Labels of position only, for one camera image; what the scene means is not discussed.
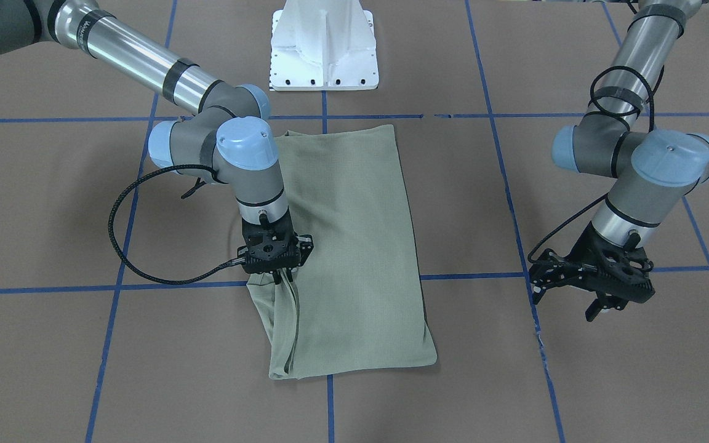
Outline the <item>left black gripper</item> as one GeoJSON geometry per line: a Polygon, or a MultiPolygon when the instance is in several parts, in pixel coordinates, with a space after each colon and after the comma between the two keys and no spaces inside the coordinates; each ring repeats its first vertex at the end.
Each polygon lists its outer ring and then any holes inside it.
{"type": "Polygon", "coordinates": [[[538,305],[549,288],[571,285],[599,292],[585,310],[587,322],[602,311],[616,308],[618,299],[644,303],[655,289],[649,274],[653,262],[638,244],[641,236],[633,229],[625,245],[619,246],[600,236],[591,223],[565,258],[544,249],[538,258],[528,257],[532,304],[538,305]]]}

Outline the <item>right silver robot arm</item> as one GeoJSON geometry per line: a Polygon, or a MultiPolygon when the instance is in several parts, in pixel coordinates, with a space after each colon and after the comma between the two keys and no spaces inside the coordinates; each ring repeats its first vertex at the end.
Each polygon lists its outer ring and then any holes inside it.
{"type": "Polygon", "coordinates": [[[195,189],[230,185],[238,204],[245,244],[213,272],[241,266],[247,274],[269,274],[275,284],[293,280],[313,250],[313,239],[293,227],[263,90],[215,78],[96,1],[0,1],[0,55],[49,41],[101,60],[191,113],[187,121],[163,121],[152,128],[147,148],[157,170],[129,185],[113,204],[108,234],[124,266],[150,281],[171,284],[129,261],[114,222],[138,186],[162,174],[187,173],[196,178],[195,189]]]}

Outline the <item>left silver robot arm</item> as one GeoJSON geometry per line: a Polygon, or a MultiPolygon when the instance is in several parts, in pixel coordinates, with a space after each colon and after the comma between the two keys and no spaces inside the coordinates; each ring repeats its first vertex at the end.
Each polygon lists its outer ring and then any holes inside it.
{"type": "Polygon", "coordinates": [[[654,294],[654,267],[644,245],[675,204],[709,180],[709,137],[632,125],[654,115],[654,96],[666,59],[700,1],[641,1],[612,65],[594,78],[587,113],[553,141],[554,163],[576,173],[612,177],[607,194],[568,255],[546,249],[529,255],[532,302],[549,289],[594,292],[591,322],[604,309],[621,311],[654,294]]]}

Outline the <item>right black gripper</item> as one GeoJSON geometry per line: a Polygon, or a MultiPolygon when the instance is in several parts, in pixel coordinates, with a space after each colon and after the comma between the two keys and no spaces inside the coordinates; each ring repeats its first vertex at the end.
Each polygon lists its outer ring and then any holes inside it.
{"type": "Polygon", "coordinates": [[[297,267],[306,263],[313,250],[312,236],[299,236],[290,218],[280,218],[267,227],[242,220],[242,235],[245,245],[238,249],[238,258],[244,259],[244,271],[270,273],[276,285],[280,285],[283,278],[288,284],[293,283],[297,267]]]}

